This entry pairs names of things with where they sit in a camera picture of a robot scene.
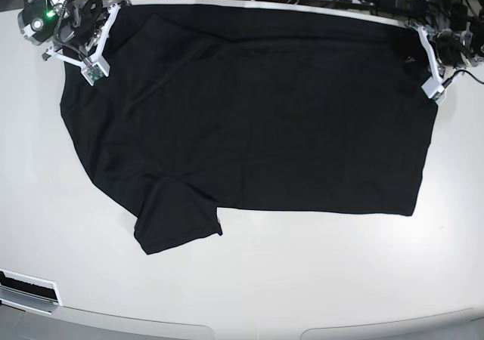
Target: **black t-shirt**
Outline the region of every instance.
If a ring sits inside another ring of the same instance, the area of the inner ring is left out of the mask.
[[[217,207],[411,215],[437,107],[414,33],[209,5],[123,8],[62,117],[146,253],[213,233]]]

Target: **t-shirt sleeve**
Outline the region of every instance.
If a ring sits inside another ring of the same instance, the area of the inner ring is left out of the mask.
[[[176,179],[162,178],[146,192],[135,238],[147,254],[222,235],[216,203]]]

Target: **white table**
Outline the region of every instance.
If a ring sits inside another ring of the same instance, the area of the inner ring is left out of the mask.
[[[17,13],[0,14],[0,267],[56,281],[69,308],[224,340],[484,313],[484,87],[470,77],[439,109],[413,217],[220,209],[223,236],[146,256],[76,156],[62,63],[22,40]]]

